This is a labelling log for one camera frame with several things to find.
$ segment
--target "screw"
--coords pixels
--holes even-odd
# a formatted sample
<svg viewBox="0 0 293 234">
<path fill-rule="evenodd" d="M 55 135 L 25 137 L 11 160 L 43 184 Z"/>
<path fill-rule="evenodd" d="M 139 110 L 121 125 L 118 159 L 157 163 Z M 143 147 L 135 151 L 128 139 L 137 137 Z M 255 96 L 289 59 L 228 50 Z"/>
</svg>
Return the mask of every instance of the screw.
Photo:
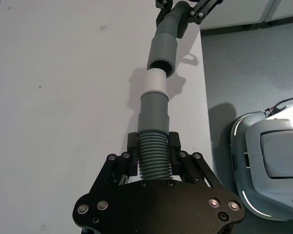
<svg viewBox="0 0 293 234">
<path fill-rule="evenodd" d="M 238 210 L 240 209 L 239 204 L 238 204 L 237 202 L 235 202 L 235 201 L 230 201 L 230 202 L 228 203 L 228 205 L 229 205 L 229 207 L 230 207 L 232 210 L 234 210 L 234 211 L 238 211 Z"/>
<path fill-rule="evenodd" d="M 214 208 L 217 208 L 217 207 L 220 206 L 220 202 L 219 202 L 217 199 L 215 199 L 215 198 L 211 198 L 211 199 L 209 200 L 209 204 L 210 204 L 212 207 L 214 207 Z"/>
<path fill-rule="evenodd" d="M 195 158 L 199 159 L 199 158 L 201 158 L 201 155 L 200 155 L 200 154 L 198 154 L 198 153 L 194 153 L 194 154 L 193 154 L 193 157 L 195 157 Z"/>
<path fill-rule="evenodd" d="M 185 156 L 187 156 L 187 153 L 184 152 L 184 151 L 181 151 L 179 155 L 180 155 L 181 157 L 185 157 Z"/>
<path fill-rule="evenodd" d="M 130 154 L 127 153 L 127 152 L 125 152 L 125 153 L 123 153 L 123 157 L 124 157 L 124 158 L 129 158 L 129 157 L 130 157 Z"/>
<path fill-rule="evenodd" d="M 80 205 L 77 209 L 77 213 L 80 215 L 83 215 L 83 214 L 87 213 L 88 210 L 89 210 L 88 205 Z"/>
<path fill-rule="evenodd" d="M 99 223 L 99 222 L 100 222 L 99 217 L 97 217 L 97 216 L 93 217 L 93 219 L 92 219 L 92 223 L 97 224 L 97 223 Z"/>
<path fill-rule="evenodd" d="M 229 216 L 225 212 L 219 212 L 218 217 L 221 221 L 224 222 L 229 220 Z"/>
<path fill-rule="evenodd" d="M 109 159 L 109 160 L 114 160 L 115 158 L 116 158 L 115 155 L 109 155 L 109 156 L 108 156 L 108 159 Z"/>
<path fill-rule="evenodd" d="M 146 187 L 146 186 L 147 186 L 147 183 L 146 183 L 145 181 L 142 181 L 142 182 L 140 183 L 140 185 L 141 185 L 141 187 Z"/>
<path fill-rule="evenodd" d="M 174 183 L 174 181 L 169 180 L 169 181 L 167 181 L 167 185 L 170 187 L 173 187 L 175 185 L 175 183 Z"/>
<path fill-rule="evenodd" d="M 104 211 L 108 207 L 108 202 L 107 201 L 99 201 L 97 208 L 99 211 Z"/>
</svg>

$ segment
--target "gray floor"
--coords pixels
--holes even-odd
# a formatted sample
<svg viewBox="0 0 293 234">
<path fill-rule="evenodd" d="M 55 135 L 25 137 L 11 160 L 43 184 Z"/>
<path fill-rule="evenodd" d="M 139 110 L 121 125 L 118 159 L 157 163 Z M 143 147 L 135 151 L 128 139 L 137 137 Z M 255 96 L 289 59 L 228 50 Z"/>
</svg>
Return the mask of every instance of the gray floor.
<svg viewBox="0 0 293 234">
<path fill-rule="evenodd" d="M 202 47 L 214 165 L 224 186 L 234 191 L 230 124 L 242 114 L 293 97 L 293 23 L 202 37 Z M 247 213 L 235 233 L 293 234 L 293 221 L 267 221 Z"/>
</svg>

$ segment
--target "gray carpet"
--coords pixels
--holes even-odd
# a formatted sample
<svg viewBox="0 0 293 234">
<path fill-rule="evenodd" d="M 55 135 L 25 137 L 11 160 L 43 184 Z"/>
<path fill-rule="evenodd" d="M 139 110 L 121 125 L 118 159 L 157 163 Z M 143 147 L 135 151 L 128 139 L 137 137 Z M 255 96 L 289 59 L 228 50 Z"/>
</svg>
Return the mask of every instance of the gray carpet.
<svg viewBox="0 0 293 234">
<path fill-rule="evenodd" d="M 202 37 L 202 47 L 214 165 L 223 185 L 234 191 L 230 124 L 242 114 L 293 97 L 293 23 Z M 293 221 L 247 213 L 234 233 L 293 234 Z"/>
</svg>

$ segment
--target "bolt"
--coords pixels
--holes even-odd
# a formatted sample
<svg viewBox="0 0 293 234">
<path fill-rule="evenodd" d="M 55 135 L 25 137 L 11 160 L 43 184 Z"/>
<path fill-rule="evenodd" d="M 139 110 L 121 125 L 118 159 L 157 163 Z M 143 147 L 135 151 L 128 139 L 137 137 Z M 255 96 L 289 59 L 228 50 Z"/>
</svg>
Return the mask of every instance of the bolt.
<svg viewBox="0 0 293 234">
<path fill-rule="evenodd" d="M 173 187 L 173 186 L 175 185 L 175 183 L 174 183 L 174 181 L 169 180 L 169 181 L 167 182 L 167 185 L 170 186 L 170 187 Z"/>
<path fill-rule="evenodd" d="M 83 214 L 87 213 L 88 210 L 89 210 L 88 205 L 80 205 L 77 209 L 77 213 L 80 215 L 83 215 Z"/>
<path fill-rule="evenodd" d="M 141 187 L 146 187 L 147 183 L 145 181 L 142 181 L 140 185 L 141 185 Z"/>
<path fill-rule="evenodd" d="M 181 151 L 179 155 L 180 155 L 181 157 L 185 157 L 185 156 L 187 156 L 187 153 L 184 152 L 184 151 Z"/>
<path fill-rule="evenodd" d="M 130 157 L 130 154 L 127 153 L 127 152 L 125 152 L 125 153 L 123 153 L 123 157 L 124 157 L 124 158 L 129 158 L 129 157 Z"/>
<path fill-rule="evenodd" d="M 107 201 L 99 201 L 97 208 L 99 211 L 104 211 L 108 207 L 108 202 Z"/>
<path fill-rule="evenodd" d="M 218 217 L 221 221 L 224 222 L 229 220 L 229 216 L 225 212 L 219 212 Z"/>
<path fill-rule="evenodd" d="M 214 207 L 214 208 L 217 208 L 217 207 L 220 206 L 220 202 L 219 202 L 217 199 L 215 199 L 215 198 L 211 198 L 211 199 L 209 200 L 209 204 L 210 204 L 212 207 Z"/>
<path fill-rule="evenodd" d="M 228 203 L 228 205 L 229 205 L 229 207 L 230 207 L 232 210 L 234 210 L 234 211 L 238 211 L 238 210 L 240 209 L 239 204 L 238 204 L 237 202 L 235 202 L 235 201 L 230 201 L 230 202 Z"/>
<path fill-rule="evenodd" d="M 114 160 L 115 158 L 116 158 L 115 155 L 109 155 L 109 156 L 108 156 L 108 159 L 109 159 L 109 160 Z"/>
<path fill-rule="evenodd" d="M 93 219 L 92 219 L 92 223 L 97 224 L 97 223 L 99 223 L 99 222 L 100 222 L 99 217 L 97 217 L 97 216 L 93 217 Z"/>
<path fill-rule="evenodd" d="M 193 157 L 195 157 L 195 158 L 199 159 L 199 158 L 201 158 L 201 155 L 200 155 L 200 154 L 198 154 L 198 153 L 194 153 L 194 154 L 193 154 Z"/>
</svg>

